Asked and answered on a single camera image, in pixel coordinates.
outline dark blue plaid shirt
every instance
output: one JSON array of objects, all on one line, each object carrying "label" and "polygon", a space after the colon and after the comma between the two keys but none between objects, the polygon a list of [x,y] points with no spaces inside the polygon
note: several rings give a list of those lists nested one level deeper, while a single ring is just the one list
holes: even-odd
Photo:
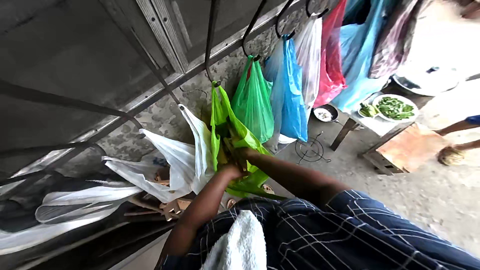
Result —
[{"label": "dark blue plaid shirt", "polygon": [[186,256],[169,256],[160,269],[200,269],[240,210],[262,224],[268,269],[480,269],[471,254],[355,190],[322,209],[302,199],[243,199],[200,228]]}]

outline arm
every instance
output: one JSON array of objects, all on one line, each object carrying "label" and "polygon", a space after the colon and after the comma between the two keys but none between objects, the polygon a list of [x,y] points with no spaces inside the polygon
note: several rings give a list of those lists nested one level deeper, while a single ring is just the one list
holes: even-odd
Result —
[{"label": "arm", "polygon": [[175,224],[163,246],[157,265],[163,264],[167,255],[182,256],[188,252],[200,226],[217,215],[228,183],[242,176],[244,173],[240,172],[238,167],[227,165],[210,179]]},{"label": "arm", "polygon": [[293,195],[318,206],[326,204],[336,194],[350,189],[321,172],[260,154],[250,148],[240,148],[239,154]]}]

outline lime green plastic bag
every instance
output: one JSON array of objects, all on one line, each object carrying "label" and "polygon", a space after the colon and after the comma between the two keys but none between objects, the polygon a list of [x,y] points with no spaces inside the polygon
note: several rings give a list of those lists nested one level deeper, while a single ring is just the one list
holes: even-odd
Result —
[{"label": "lime green plastic bag", "polygon": [[[212,119],[210,124],[212,125],[212,155],[213,155],[213,167],[217,171],[218,165],[218,151],[220,149],[221,137],[217,134],[219,126],[227,123],[227,118],[230,119],[232,128],[238,133],[240,140],[233,144],[234,148],[249,147],[262,154],[270,155],[267,149],[265,149],[260,141],[248,130],[240,120],[237,119],[230,106],[227,93],[222,88],[218,87],[221,100],[218,97],[214,85],[216,81],[212,82]],[[251,172],[251,175],[245,177],[243,180],[234,184],[229,184],[227,192],[239,197],[246,197],[247,193],[264,196],[273,199],[281,199],[280,196],[275,196],[266,193],[261,188],[261,185],[267,180],[268,176],[257,167],[247,162],[247,170]]]},{"label": "lime green plastic bag", "polygon": [[273,135],[271,92],[272,83],[264,79],[259,62],[250,55],[232,99],[232,110],[261,143]]}]

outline metal trivet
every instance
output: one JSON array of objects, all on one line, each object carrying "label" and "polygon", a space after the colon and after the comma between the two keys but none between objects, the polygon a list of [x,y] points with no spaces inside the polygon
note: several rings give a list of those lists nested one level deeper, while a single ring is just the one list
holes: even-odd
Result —
[{"label": "metal trivet", "polygon": [[308,137],[308,141],[306,143],[299,140],[295,142],[295,152],[300,157],[300,160],[299,162],[297,162],[297,164],[300,164],[302,160],[308,162],[316,162],[321,159],[325,160],[325,162],[332,161],[324,158],[324,147],[317,140],[318,136],[320,136],[321,134],[322,132],[319,133],[315,138]]}]

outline light blue plastic bag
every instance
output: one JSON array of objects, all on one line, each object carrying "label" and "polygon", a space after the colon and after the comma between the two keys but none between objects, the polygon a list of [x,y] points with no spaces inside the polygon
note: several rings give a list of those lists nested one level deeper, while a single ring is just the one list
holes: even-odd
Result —
[{"label": "light blue plastic bag", "polygon": [[268,146],[277,144],[279,133],[308,140],[301,76],[293,39],[287,40],[287,35],[283,35],[265,67],[265,79],[273,82],[270,103],[275,121],[274,135],[267,142]]},{"label": "light blue plastic bag", "polygon": [[[345,25],[340,28],[342,71],[348,87],[336,96],[332,103],[343,112],[356,110],[362,101],[382,89],[389,76],[369,79],[373,50],[384,25],[383,14],[391,14],[397,0],[371,0],[371,8],[365,23]],[[350,0],[345,8],[347,18],[361,9],[359,1]]]}]

